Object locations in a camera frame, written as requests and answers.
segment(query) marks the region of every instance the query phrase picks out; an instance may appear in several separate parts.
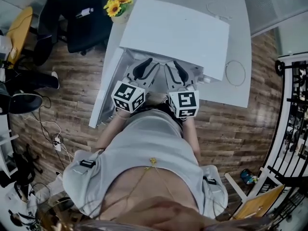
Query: white flower pot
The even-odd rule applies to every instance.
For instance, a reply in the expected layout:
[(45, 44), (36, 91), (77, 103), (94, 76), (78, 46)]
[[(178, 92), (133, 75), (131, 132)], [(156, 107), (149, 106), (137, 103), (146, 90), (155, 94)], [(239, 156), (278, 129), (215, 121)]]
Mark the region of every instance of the white flower pot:
[(111, 20), (114, 23), (124, 24), (128, 21), (130, 13), (131, 13), (131, 7), (127, 8), (125, 10), (125, 12), (123, 14), (121, 14), (120, 16), (112, 16)]

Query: brown wood plank floor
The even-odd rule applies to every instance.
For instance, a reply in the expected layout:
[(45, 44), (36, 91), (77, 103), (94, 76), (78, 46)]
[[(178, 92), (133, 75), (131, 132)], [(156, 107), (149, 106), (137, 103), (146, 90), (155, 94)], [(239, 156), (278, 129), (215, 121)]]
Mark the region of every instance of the brown wood plank floor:
[[(104, 49), (94, 50), (81, 56), (70, 54), (64, 43), (58, 42), (40, 72), (56, 71), (61, 88), (59, 90), (42, 89), (38, 92), (51, 99), (51, 108), (41, 108), (42, 121), (55, 121), (62, 129), (61, 136), (67, 150), (73, 154), (76, 150), (91, 150), (104, 125), (93, 129), (88, 126), (96, 95), (101, 81)], [(223, 177), (229, 172), (241, 183), (239, 173), (248, 168), (255, 174), (262, 166), (269, 150), (280, 108), (282, 79), (274, 70), (277, 58), (273, 32), (257, 36), (252, 40), (252, 77), (248, 108), (240, 108), (214, 102), (201, 101), (196, 117), (198, 138), (202, 150), (202, 164), (214, 164), (223, 178), (229, 192), (228, 216), (240, 203), (240, 199)], [(39, 165), (42, 175), (36, 181), (48, 183), (55, 178), (56, 171), (63, 166), (53, 148), (42, 135), (39, 122), (26, 115), (10, 115), (12, 130), (19, 134), (15, 146), (24, 150), (29, 143), (33, 154), (40, 156)], [(51, 135), (59, 132), (56, 125), (44, 124)], [(64, 166), (69, 164), (64, 151), (59, 152)]]

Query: black wheel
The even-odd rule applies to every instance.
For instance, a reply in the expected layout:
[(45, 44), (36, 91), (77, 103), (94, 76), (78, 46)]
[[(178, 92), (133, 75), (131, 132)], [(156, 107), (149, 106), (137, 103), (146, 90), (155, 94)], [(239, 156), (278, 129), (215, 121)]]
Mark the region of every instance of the black wheel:
[(279, 76), (283, 76), (284, 74), (284, 62), (279, 60), (275, 61), (275, 70)]

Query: shoe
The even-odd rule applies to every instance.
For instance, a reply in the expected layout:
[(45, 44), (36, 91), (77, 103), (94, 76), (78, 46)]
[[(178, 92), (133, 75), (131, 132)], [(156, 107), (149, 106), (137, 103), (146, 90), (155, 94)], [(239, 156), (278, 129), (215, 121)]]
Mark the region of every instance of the shoe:
[(58, 74), (56, 73), (56, 72), (52, 72), (51, 73), (51, 76), (53, 76), (53, 77), (56, 77), (57, 78), (57, 80), (58, 80), (58, 88), (57, 89), (59, 89), (60, 88), (60, 82), (59, 82), (59, 77), (58, 77)]

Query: white power strip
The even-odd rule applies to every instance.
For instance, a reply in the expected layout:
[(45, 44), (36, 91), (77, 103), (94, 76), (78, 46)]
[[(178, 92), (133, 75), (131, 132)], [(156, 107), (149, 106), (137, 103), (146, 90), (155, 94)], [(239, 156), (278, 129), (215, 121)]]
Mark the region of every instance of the white power strip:
[(54, 138), (53, 146), (57, 151), (61, 151), (61, 140), (59, 137)]

